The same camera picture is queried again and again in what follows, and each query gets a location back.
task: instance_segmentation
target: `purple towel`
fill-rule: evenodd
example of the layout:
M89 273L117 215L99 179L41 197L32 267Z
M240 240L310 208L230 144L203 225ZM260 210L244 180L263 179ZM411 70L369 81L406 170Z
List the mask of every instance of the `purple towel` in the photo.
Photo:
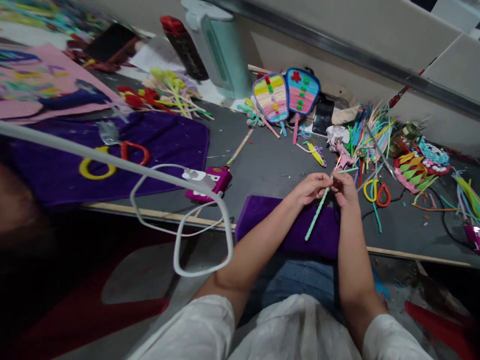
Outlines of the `purple towel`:
M119 118L98 120L112 120L120 132L120 140L129 140L146 147L151 153L148 167L179 164L195 170L205 169L209 147L209 130L205 125L186 117L158 111L133 112L128 119L128 124ZM105 145L99 136L98 126L93 122L51 118L27 127L89 148ZM20 175L45 208L128 198L141 177L118 168L115 174L104 180L89 180L80 175L79 166L83 159L76 155L18 139L12 139L10 150ZM110 146L109 153L120 157L120 146ZM131 161L139 163L143 155L141 150L130 148ZM101 175L107 172L107 166L92 162L89 170L93 175ZM164 167L161 171L175 177L181 177L183 172L177 167ZM179 187L147 178L137 195L164 193L175 189Z
M281 201L282 199L275 197L254 195L247 197L236 224L236 241L240 241L250 230L265 219ZM340 239L340 214L335 214L336 211L332 207L324 207L321 210L310 238L305 241L305 235L316 211L316 205L306 206L302 210L283 240L279 248L280 252L337 259Z

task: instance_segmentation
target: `gray table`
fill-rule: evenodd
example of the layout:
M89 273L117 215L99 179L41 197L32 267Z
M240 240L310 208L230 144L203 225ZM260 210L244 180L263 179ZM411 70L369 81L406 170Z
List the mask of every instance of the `gray table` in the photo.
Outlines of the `gray table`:
M102 75L98 77L112 88L115 88L118 84L129 85L134 88L140 87L138 82L125 77L115 76L113 78ZM224 166L249 133L246 116L211 103L201 102L200 105L211 112L215 118L214 121L199 120L208 127L210 132L206 166ZM249 195L283 198L306 175L313 172L329 173L335 166L336 154L328 150L323 152L328 165L324 169L312 155L305 153L297 146L293 146L292 132L290 130L287 132L288 137L281 136L280 139L277 139L267 128L254 129L231 164L230 172L233 179L223 199L230 213L233 228L235 228L245 200ZM323 137L316 135L313 135L311 141L319 146L325 146L326 144ZM480 179L480 168L478 166L465 165L465 163L455 160L452 160L452 164L458 170L467 167L473 179ZM390 189L391 198L396 199L402 193L402 185L393 181L386 169L383 170L382 175ZM453 204L456 201L451 196L453 186L451 181L449 183L449 179L448 175L441 177L432 185L432 188ZM142 196L137 199L137 204L146 219L179 222L184 214L197 206L185 197L185 192L185 189L181 189ZM373 209L372 204L364 198L362 192L359 193L359 198L363 214ZM379 233L374 214L370 214L364 219L363 229L368 250L389 256L471 266L480 269L480 257L447 235L442 225L442 213L427 212L413 207L411 205L413 199L414 196L406 191L401 200L378 210L382 233ZM436 197L434 199L438 206L439 200ZM418 200L418 204L420 206L424 205L423 196ZM89 203L84 206L91 210L135 215L128 199ZM426 207L430 207L430 199L428 199ZM205 227L213 224L220 217L218 207L210 206L191 216L187 223ZM455 216L454 212L445 214L445 223L456 239L466 240L462 221Z

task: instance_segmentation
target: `metal rail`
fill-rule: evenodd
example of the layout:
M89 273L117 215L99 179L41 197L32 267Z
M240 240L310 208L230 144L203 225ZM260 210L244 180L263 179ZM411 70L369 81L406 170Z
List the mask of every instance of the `metal rail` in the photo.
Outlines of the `metal rail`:
M226 11L241 15L292 38L322 49L327 53L347 60L397 83L408 86L420 93L429 95L445 104L478 117L478 120L480 121L480 104L435 84L418 74L385 61L354 45L321 33L295 19L288 18L283 14L277 14L263 7L242 0L206 1Z

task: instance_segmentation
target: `person's right hand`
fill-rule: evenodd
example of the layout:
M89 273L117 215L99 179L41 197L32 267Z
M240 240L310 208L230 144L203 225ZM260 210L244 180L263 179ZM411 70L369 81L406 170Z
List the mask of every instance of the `person's right hand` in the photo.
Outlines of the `person's right hand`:
M333 185L331 190L335 193L336 202L340 208L360 206L359 194L355 187L354 179L347 173L333 173Z

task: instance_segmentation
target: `white shirt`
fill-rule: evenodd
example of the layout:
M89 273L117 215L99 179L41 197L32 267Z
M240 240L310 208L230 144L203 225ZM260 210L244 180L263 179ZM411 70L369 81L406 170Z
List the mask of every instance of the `white shirt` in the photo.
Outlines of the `white shirt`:
M363 340L364 359L432 359L392 316L377 316ZM313 297L292 295L235 331L222 296L195 299L142 344L130 359L361 359L347 329Z

